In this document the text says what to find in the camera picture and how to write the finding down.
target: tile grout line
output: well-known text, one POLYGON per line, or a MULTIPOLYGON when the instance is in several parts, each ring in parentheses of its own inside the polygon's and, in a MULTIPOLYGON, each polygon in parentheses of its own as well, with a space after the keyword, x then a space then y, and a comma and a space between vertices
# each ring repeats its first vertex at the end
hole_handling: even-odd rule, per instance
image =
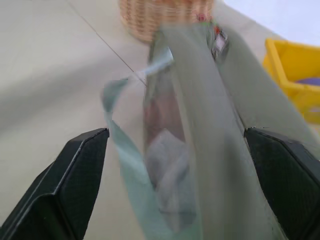
POLYGON ((72 10, 95 32, 95 34, 111 49, 112 52, 134 73, 135 71, 116 53, 115 50, 99 35, 95 28, 76 10, 75 6, 72 5, 68 0, 65 0, 72 10))

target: green fabric bag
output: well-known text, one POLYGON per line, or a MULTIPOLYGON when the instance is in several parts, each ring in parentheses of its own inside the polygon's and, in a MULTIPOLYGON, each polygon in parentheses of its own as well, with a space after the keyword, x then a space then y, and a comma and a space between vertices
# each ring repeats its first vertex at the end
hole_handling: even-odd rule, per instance
POLYGON ((176 131, 179 126, 171 129, 160 123, 188 146, 191 156, 186 158, 187 174, 181 175, 182 184, 177 185, 177 179, 168 183, 174 183, 176 195, 172 189, 161 191, 165 188, 157 185, 157 168, 152 171, 148 159, 112 120, 117 98, 131 80, 114 81, 104 89, 106 121, 118 150, 129 200, 147 240, 287 239, 262 192, 244 138, 246 128, 270 128, 300 140, 320 159, 317 137, 244 41, 234 31, 224 30, 229 47, 214 61, 216 42, 211 25, 162 27, 151 45, 149 67, 143 72, 147 80, 145 107, 155 96, 172 94, 172 89, 178 105, 183 136, 176 131), (165 71, 169 81, 164 80, 165 74, 160 77, 165 71), (182 206, 191 205, 188 193, 193 188, 195 217, 184 222, 182 206), (159 192, 170 196, 162 201, 159 192), (178 213, 173 216, 167 210, 174 202, 178 213))

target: floor tile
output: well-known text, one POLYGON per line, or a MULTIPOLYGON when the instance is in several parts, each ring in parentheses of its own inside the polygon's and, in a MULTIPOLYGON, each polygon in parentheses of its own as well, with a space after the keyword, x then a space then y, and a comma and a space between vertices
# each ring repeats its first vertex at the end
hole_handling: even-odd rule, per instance
POLYGON ((117 0, 69 0, 69 3, 131 69, 140 71, 146 67, 149 45, 126 31, 117 0))
POLYGON ((232 27, 237 32, 240 32, 241 30, 246 29, 248 26, 254 23, 248 17, 235 11, 234 9, 227 6, 222 1, 217 1, 214 4, 213 17, 222 26, 232 27))
POLYGON ((265 41, 267 38, 272 39, 283 39, 274 32, 266 29, 260 24, 254 22, 247 28, 240 32, 240 35, 244 38, 249 48, 252 50, 254 55, 262 63, 266 55, 265 41))
POLYGON ((132 72, 64 0, 22 2, 8 1, 1 23, 10 71, 0 82, 0 224, 68 140, 106 126, 103 86, 132 72))

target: textured gripper pad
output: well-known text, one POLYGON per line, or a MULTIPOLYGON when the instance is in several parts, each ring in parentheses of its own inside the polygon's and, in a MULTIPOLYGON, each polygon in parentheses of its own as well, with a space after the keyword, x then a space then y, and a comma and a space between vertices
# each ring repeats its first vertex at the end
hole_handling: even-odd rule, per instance
POLYGON ((263 193, 290 240, 319 240, 320 162, 287 137, 245 132, 263 193))
POLYGON ((83 133, 33 181, 0 240, 82 240, 98 195, 109 131, 83 133))

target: fabric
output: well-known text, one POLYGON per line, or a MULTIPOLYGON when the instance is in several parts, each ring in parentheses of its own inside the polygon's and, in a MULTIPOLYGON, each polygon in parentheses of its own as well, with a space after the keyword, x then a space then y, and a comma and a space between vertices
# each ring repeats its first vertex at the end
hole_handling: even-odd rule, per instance
MULTIPOLYGON (((318 139, 303 118, 238 34, 224 30, 229 49, 216 61, 211 54, 215 34, 210 25, 165 26, 155 35, 149 64, 155 66, 160 56, 170 50, 174 60, 170 63, 171 86, 164 89, 174 90, 183 137, 169 129, 168 123, 174 120, 160 121, 159 128, 147 140, 147 158, 112 120, 117 97, 129 81, 113 82, 104 91, 106 120, 118 149, 128 197, 147 240, 287 239, 262 192, 244 138, 246 128, 270 128, 297 139, 320 159, 318 139), (168 143, 179 147, 166 150, 168 143), (189 156, 172 158, 179 167, 176 173, 169 173, 167 155, 184 153, 189 156), (152 169, 156 165, 163 170, 152 169), (174 209, 190 208, 195 218, 183 227, 179 215, 169 219, 162 210, 172 210, 174 206, 174 202, 164 199, 173 200, 179 192, 183 196, 184 188, 178 183, 185 183, 188 178, 179 182, 176 176, 187 168, 194 184, 194 204, 190 201, 183 205, 180 201, 179 208, 174 209), (169 188, 162 183, 164 179, 170 179, 169 188)), ((160 64, 162 70, 169 66, 164 63, 160 64)), ((156 68, 152 69, 143 103, 148 120, 153 116, 151 112, 170 106, 170 101, 165 103, 157 97, 159 76, 156 68)))

